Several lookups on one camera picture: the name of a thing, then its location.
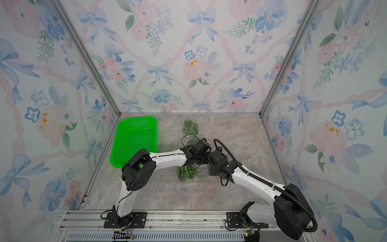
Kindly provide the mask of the green plastic basket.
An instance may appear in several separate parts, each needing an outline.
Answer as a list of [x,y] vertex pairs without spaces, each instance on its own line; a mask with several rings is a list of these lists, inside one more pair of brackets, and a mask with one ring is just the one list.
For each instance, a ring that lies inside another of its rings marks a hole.
[[157,129],[155,117],[122,120],[115,133],[110,164],[115,168],[122,168],[141,149],[156,153]]

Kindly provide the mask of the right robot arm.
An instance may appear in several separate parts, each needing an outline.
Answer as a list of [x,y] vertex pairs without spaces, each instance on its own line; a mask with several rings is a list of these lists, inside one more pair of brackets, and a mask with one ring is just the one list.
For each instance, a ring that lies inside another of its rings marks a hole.
[[294,240],[300,239],[303,233],[317,231],[314,212],[299,187],[269,181],[234,161],[227,164],[212,161],[208,171],[209,175],[240,185],[268,202],[268,206],[248,202],[238,213],[228,213],[225,224],[228,230],[273,225]]

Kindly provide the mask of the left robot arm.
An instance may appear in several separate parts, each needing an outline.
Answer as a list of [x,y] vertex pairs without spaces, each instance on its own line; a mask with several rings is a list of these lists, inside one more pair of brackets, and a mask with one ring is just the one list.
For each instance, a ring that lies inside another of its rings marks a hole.
[[122,168],[122,187],[115,204],[117,218],[132,213],[138,190],[142,189],[155,171],[175,166],[206,164],[211,148],[180,148],[171,152],[150,153],[146,149],[136,153]]

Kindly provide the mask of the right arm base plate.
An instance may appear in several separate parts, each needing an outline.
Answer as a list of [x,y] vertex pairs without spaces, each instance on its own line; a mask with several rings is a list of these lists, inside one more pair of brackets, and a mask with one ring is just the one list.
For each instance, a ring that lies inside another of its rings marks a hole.
[[238,229],[254,230],[258,228],[269,228],[265,223],[254,223],[246,213],[242,212],[227,212],[225,227],[229,231],[236,231]]

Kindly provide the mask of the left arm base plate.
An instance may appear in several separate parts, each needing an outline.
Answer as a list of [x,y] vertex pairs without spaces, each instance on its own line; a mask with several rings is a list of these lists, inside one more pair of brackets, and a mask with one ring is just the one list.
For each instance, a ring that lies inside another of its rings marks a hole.
[[109,212],[105,219],[104,228],[145,228],[147,212],[132,212],[119,218],[114,212]]

